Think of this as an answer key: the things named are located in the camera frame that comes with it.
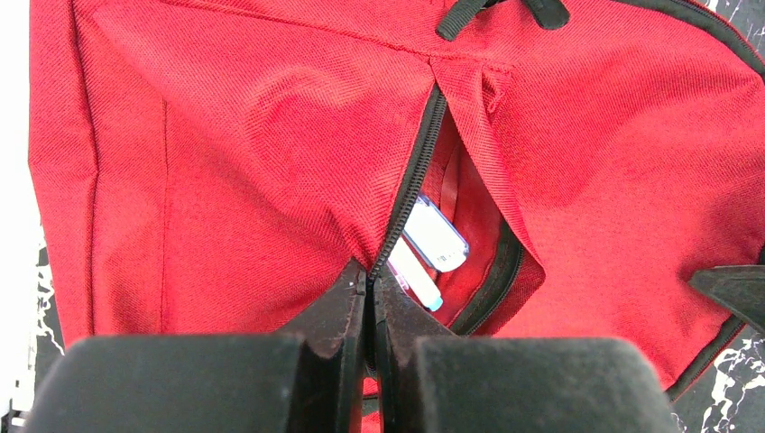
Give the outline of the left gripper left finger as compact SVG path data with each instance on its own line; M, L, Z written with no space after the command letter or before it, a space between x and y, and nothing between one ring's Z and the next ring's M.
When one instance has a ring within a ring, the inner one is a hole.
M27 432L357 432L364 268L277 332L114 336L78 342L52 368Z

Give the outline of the blue white marker pen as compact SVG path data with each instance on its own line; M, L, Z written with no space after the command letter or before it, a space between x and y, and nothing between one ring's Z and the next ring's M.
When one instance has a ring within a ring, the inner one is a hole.
M396 241L389 260L392 260L398 270L405 275L410 286L409 291L425 309L433 312L442 307L443 299L440 290L404 239L400 238Z

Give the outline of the light blue correction tape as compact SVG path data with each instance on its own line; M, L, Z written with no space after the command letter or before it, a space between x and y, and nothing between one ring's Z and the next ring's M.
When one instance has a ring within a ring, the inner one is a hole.
M469 255L468 242L423 193L412 205L403 235L423 261L438 272L454 271Z

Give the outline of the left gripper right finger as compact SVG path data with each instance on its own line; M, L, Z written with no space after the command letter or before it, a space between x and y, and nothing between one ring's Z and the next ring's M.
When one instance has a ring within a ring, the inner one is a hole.
M452 334L393 277L373 287L385 432L673 432L641 353L610 338Z

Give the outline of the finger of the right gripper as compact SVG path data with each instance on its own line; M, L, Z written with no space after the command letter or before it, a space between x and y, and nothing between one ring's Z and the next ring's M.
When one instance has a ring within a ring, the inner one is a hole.
M689 285L764 334L763 265L717 266L697 271Z

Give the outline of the red student backpack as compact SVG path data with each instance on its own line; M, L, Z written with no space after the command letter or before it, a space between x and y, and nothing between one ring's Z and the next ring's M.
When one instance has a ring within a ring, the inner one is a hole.
M30 24L62 357L274 333L357 262L357 432L385 432L373 287L400 238L452 334L623 340L669 406L750 327L689 281L764 266L764 61L698 2L34 1ZM452 272L403 235L419 193L469 244Z

